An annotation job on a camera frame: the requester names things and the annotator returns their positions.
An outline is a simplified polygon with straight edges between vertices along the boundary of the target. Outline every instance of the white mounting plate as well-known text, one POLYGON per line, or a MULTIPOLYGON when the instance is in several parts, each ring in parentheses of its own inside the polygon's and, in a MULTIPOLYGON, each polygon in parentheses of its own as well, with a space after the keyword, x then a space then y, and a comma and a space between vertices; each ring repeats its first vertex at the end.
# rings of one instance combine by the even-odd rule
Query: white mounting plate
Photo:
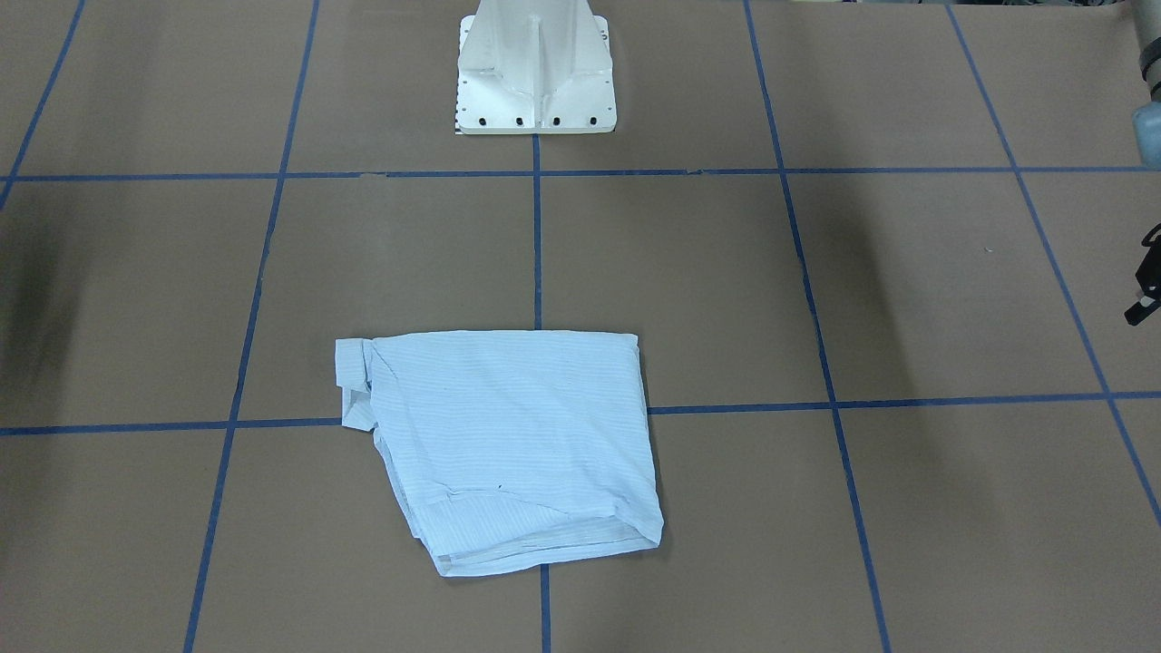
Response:
MULTIPOLYGON (((475 19, 471 15, 460 21, 461 52, 475 19)), ((593 19, 608 51, 608 21, 593 19)), ((504 88, 493 72, 461 69, 456 91, 456 134, 606 134, 616 127, 612 69, 572 76, 542 100, 539 121, 533 117, 538 115, 533 95, 504 88)))

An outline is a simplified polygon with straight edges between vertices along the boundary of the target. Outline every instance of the striped fabric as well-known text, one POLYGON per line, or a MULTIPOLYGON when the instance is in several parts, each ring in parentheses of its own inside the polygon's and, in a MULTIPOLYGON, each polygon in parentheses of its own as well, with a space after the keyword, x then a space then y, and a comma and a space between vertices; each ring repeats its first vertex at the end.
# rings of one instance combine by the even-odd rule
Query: striped fabric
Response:
POLYGON ((661 543, 637 338, 452 331, 342 339, 342 424, 374 431, 444 576, 661 543))

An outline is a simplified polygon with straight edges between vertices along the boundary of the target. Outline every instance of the white metal bracket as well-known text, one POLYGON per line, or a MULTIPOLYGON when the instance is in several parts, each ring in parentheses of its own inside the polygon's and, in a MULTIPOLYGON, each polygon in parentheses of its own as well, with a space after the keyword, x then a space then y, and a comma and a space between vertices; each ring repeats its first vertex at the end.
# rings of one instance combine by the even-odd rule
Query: white metal bracket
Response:
POLYGON ((481 0, 460 22, 457 86, 456 132, 612 131, 608 21, 587 0, 481 0))

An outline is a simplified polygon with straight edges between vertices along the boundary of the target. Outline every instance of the black ring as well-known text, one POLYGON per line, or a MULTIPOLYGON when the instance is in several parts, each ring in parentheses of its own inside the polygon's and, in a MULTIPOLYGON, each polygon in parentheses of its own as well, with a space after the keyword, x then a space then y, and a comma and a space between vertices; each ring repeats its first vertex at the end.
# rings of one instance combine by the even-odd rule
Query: black ring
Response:
POLYGON ((1161 36, 1153 40, 1141 50, 1141 57, 1137 59, 1137 63, 1141 65, 1141 79, 1145 79, 1145 73, 1148 72, 1149 66, 1152 66, 1158 59, 1161 59, 1161 36))

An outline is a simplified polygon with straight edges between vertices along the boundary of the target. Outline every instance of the light blue cloth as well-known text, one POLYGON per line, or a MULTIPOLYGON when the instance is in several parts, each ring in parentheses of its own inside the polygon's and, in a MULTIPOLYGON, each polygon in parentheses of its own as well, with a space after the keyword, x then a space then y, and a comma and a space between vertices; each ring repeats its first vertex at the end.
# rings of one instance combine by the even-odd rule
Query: light blue cloth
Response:
POLYGON ((450 331, 336 343, 342 424, 375 432, 444 576, 661 544, 637 338, 450 331))

